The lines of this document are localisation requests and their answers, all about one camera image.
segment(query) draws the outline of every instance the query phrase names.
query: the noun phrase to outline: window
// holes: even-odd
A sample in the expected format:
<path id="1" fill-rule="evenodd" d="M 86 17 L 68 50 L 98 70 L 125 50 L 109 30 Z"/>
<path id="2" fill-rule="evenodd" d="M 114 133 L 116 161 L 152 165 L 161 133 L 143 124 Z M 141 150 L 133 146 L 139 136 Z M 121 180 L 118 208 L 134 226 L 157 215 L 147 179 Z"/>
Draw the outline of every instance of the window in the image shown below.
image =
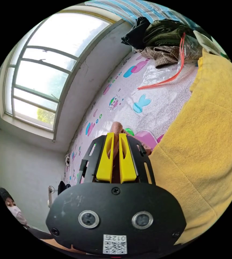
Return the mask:
<path id="1" fill-rule="evenodd" d="M 53 132 L 61 93 L 81 56 L 112 23 L 80 12 L 56 13 L 14 47 L 4 82 L 5 113 Z"/>

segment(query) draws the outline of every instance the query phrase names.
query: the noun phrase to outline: blue striped curtain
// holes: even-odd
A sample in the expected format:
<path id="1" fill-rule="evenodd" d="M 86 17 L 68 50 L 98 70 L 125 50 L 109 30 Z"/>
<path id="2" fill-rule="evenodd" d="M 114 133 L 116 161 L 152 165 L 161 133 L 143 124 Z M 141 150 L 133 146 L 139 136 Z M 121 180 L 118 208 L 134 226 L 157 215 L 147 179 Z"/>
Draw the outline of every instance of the blue striped curtain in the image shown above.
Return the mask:
<path id="1" fill-rule="evenodd" d="M 199 26 L 189 18 L 168 7 L 143 0 L 91 0 L 85 2 L 85 5 L 110 11 L 132 25 L 135 24 L 138 17 L 143 16 L 150 23 L 155 20 L 172 19 L 192 29 Z"/>

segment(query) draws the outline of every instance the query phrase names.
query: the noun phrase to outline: face mask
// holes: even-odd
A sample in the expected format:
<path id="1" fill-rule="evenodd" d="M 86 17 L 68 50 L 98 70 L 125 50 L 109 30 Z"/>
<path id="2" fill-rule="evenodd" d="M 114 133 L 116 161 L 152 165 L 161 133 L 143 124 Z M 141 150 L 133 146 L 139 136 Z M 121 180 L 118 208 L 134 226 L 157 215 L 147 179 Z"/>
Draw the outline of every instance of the face mask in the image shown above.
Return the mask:
<path id="1" fill-rule="evenodd" d="M 27 225 L 27 220 L 17 206 L 7 207 L 12 215 L 22 224 Z"/>

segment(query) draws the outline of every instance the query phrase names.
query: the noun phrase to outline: bed sheet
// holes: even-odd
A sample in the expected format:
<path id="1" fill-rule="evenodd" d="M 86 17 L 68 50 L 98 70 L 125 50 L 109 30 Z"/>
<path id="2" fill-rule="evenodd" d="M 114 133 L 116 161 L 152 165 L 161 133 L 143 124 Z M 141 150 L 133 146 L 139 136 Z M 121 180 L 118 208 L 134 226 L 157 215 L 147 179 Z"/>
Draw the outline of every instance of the bed sheet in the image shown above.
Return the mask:
<path id="1" fill-rule="evenodd" d="M 195 63 L 186 64 L 173 82 L 154 89 L 137 90 L 148 66 L 154 66 L 154 60 L 130 53 L 107 79 L 73 138 L 70 164 L 65 169 L 66 184 L 77 183 L 80 163 L 89 145 L 93 139 L 106 135 L 114 121 L 120 122 L 127 132 L 151 148 L 160 142 L 189 100 L 189 88 L 198 67 Z M 168 69 L 176 70 L 176 65 L 170 65 Z"/>

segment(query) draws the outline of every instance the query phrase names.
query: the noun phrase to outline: dark hair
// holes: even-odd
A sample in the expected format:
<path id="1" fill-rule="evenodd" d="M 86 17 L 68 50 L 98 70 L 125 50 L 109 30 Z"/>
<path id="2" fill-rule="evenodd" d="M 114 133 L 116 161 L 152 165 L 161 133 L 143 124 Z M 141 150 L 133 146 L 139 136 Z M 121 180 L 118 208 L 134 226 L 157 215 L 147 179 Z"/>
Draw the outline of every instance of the dark hair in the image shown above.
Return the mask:
<path id="1" fill-rule="evenodd" d="M 4 201 L 6 201 L 7 198 L 11 198 L 13 201 L 14 199 L 11 197 L 11 195 L 7 192 L 6 189 L 0 187 L 0 196 Z"/>

